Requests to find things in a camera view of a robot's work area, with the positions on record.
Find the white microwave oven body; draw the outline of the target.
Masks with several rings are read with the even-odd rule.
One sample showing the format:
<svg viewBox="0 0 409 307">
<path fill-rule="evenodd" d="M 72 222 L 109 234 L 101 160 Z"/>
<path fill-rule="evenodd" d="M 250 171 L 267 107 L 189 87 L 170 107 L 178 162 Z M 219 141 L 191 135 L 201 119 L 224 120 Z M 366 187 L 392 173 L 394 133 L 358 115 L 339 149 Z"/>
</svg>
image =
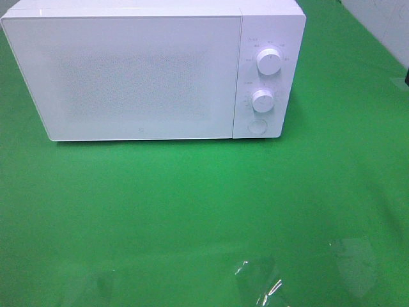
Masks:
<svg viewBox="0 0 409 307">
<path fill-rule="evenodd" d="M 6 17 L 240 17 L 233 139 L 281 135 L 306 23 L 295 1 L 19 1 L 1 17 L 4 33 L 2 20 Z M 256 56 L 269 47 L 281 52 L 281 69 L 263 75 Z M 252 94 L 261 89 L 274 94 L 274 107 L 267 113 L 257 113 L 252 107 Z M 262 135 L 248 130 L 250 122 L 257 119 L 268 124 Z"/>
</svg>

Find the white microwave knob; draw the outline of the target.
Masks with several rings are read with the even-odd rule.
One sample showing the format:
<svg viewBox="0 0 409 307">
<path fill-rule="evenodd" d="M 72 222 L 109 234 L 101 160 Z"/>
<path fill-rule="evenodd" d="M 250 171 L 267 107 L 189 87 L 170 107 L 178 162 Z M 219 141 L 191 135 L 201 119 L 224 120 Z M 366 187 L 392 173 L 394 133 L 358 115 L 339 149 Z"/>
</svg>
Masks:
<svg viewBox="0 0 409 307">
<path fill-rule="evenodd" d="M 274 107 L 274 94 L 269 89 L 257 90 L 252 94 L 252 107 L 257 113 L 267 113 Z"/>
<path fill-rule="evenodd" d="M 273 47 L 263 49 L 256 56 L 259 73 L 263 75 L 274 75 L 281 69 L 281 52 Z"/>
</svg>

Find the round white door release button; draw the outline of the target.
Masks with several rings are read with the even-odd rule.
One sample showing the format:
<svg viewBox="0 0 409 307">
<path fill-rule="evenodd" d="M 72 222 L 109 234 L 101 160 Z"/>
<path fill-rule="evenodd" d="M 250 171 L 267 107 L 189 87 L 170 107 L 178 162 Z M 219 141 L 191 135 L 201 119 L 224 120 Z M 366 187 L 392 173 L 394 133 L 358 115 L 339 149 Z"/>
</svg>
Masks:
<svg viewBox="0 0 409 307">
<path fill-rule="evenodd" d="M 267 128 L 268 128 L 267 122 L 262 120 L 262 119 L 253 120 L 248 125 L 249 132 L 251 132 L 253 134 L 257 134 L 257 135 L 264 134 L 266 132 Z"/>
</svg>

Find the white microwave door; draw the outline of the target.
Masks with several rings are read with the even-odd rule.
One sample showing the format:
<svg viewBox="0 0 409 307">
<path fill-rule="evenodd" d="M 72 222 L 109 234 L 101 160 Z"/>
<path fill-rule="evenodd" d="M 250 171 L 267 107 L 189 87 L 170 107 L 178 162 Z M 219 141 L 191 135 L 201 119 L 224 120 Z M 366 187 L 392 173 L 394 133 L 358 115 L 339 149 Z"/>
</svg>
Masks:
<svg viewBox="0 0 409 307">
<path fill-rule="evenodd" d="M 233 135 L 240 17 L 2 23 L 53 141 Z"/>
</svg>

